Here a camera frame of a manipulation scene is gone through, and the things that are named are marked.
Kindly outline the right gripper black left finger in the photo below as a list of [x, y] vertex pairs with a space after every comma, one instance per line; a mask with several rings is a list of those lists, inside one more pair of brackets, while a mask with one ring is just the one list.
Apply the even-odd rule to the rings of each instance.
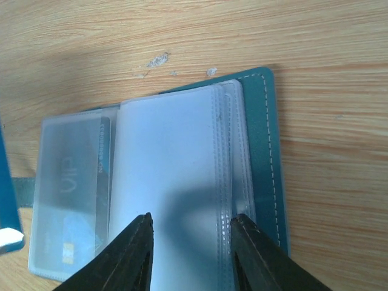
[[150, 290], [153, 247], [151, 213], [139, 215], [56, 290]]

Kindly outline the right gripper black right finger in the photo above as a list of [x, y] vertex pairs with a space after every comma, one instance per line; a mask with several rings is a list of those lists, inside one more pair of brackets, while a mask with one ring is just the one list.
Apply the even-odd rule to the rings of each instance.
[[231, 220], [236, 290], [330, 290], [287, 256], [245, 214]]

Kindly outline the teal leather card holder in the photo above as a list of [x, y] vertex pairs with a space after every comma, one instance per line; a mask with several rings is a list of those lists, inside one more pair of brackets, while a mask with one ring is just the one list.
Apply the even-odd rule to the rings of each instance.
[[33, 210], [31, 273], [64, 281], [81, 269], [52, 271], [36, 254], [44, 126], [79, 115], [111, 119], [106, 246], [136, 216], [152, 215], [152, 290], [232, 290], [230, 220], [240, 213], [289, 252], [275, 77], [258, 67], [44, 119], [36, 176], [15, 179], [21, 205]]

